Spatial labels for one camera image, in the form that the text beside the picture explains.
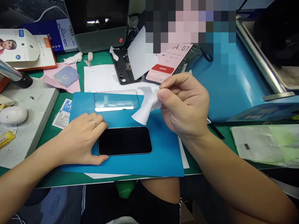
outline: green table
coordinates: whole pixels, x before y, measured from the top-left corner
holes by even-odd
[[[64,55],[59,55],[56,57],[57,62],[63,62],[63,58],[68,58],[73,56],[75,53],[67,53]],[[101,64],[113,64],[112,58],[108,52],[98,52],[93,54],[93,61],[92,65],[101,65]],[[83,60],[87,60],[87,55],[83,55]],[[84,92],[84,67],[87,66],[84,61],[77,63],[78,73],[80,74],[80,87],[81,92]],[[28,75],[36,78],[40,78],[43,75],[43,70],[31,71],[27,72]],[[73,95],[64,91],[60,90],[60,93],[57,97],[56,103],[53,107],[49,120],[46,124],[44,132],[40,138],[37,147],[40,147],[45,142],[49,141],[53,137],[55,137],[60,131],[60,128],[52,126],[52,123],[59,112],[63,102],[65,99],[73,99]],[[232,139],[232,135],[230,133],[230,127],[232,126],[239,126],[245,125],[244,123],[224,123],[224,124],[217,124],[217,128],[219,131],[225,136],[225,140],[223,141],[228,147],[232,149],[235,153],[236,147]],[[201,169],[197,165],[196,161],[190,155],[190,153],[185,149],[186,157],[189,163],[190,168],[185,169],[185,175],[194,175],[194,174],[202,174]],[[257,169],[269,169],[269,168],[276,168],[275,166],[260,164],[250,162],[254,167]],[[0,167],[0,175],[6,173],[8,169]],[[71,173],[71,172],[63,172],[61,171],[60,167],[57,167],[53,171],[51,171],[48,175],[46,175],[40,183],[37,185],[38,188],[42,187],[54,187],[54,186],[70,186],[70,185],[79,185],[79,184],[91,184],[91,183],[103,183],[103,182],[113,182],[119,180],[132,180],[132,179],[140,179],[140,178],[147,178],[148,176],[139,176],[139,175],[130,175],[130,176],[121,176],[121,177],[114,177],[114,178],[104,178],[104,179],[92,179],[91,177],[83,174],[83,173]]]

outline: screen protector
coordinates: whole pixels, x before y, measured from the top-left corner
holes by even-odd
[[[139,108],[136,90],[120,90],[94,93],[96,112],[132,110]]]

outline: person's left hand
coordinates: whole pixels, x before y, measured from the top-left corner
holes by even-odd
[[[91,149],[108,128],[102,115],[82,114],[68,124],[56,137],[42,145],[38,151],[53,158],[57,166],[63,164],[100,165],[107,155],[92,155]]]

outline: red button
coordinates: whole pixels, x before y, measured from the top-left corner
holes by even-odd
[[[164,66],[164,65],[155,65],[153,68],[153,70],[159,71],[159,72],[165,72],[168,74],[171,74],[174,71],[174,68],[172,67],[168,67],[168,66]]]

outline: workbench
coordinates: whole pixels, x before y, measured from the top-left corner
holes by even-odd
[[[56,57],[57,62],[63,62],[63,58],[68,58],[70,56],[73,56],[76,54],[74,53],[67,53],[63,55],[59,55]],[[93,54],[93,61],[92,65],[101,65],[101,64],[113,64],[112,58],[108,52],[98,52]],[[87,55],[83,55],[83,60],[87,60]],[[84,61],[81,61],[77,63],[77,69],[78,73],[80,75],[80,88],[81,92],[84,92],[84,67],[87,66],[87,64]],[[31,71],[27,72],[28,75],[36,78],[40,78],[43,75],[43,70],[37,70],[37,71]],[[65,99],[71,99],[72,100],[73,95],[64,91],[60,90],[60,93],[57,97],[56,103],[53,107],[53,110],[50,114],[49,120],[46,124],[46,127],[43,131],[43,134],[41,136],[41,139],[38,143],[37,147],[40,147],[53,137],[55,137],[62,129],[57,128],[52,125],[56,115],[58,114],[63,102]],[[216,124],[216,127],[219,129],[219,131],[225,136],[225,139],[223,142],[235,153],[236,147],[230,132],[230,127],[232,126],[241,126],[241,125],[248,125],[245,123],[223,123],[223,124]],[[195,174],[202,174],[201,169],[197,165],[196,161],[193,159],[193,157],[190,155],[188,150],[185,149],[186,157],[189,163],[190,168],[185,169],[185,175],[195,175]],[[249,162],[257,169],[270,169],[270,168],[276,168],[275,166],[261,164],[261,163],[254,163]],[[0,167],[0,175],[3,175],[5,172],[7,172],[8,169]],[[121,181],[121,180],[133,180],[133,179],[141,179],[141,178],[148,178],[148,176],[139,176],[139,175],[129,175],[129,176],[120,176],[120,177],[113,177],[113,178],[104,178],[104,179],[92,179],[91,177],[83,174],[83,173],[72,173],[72,172],[63,172],[61,171],[60,167],[55,168],[52,170],[49,174],[47,174],[37,185],[38,188],[45,188],[45,187],[55,187],[55,186],[70,186],[70,185],[80,185],[80,184],[92,184],[92,183],[105,183],[105,182],[113,182],[113,181]]]

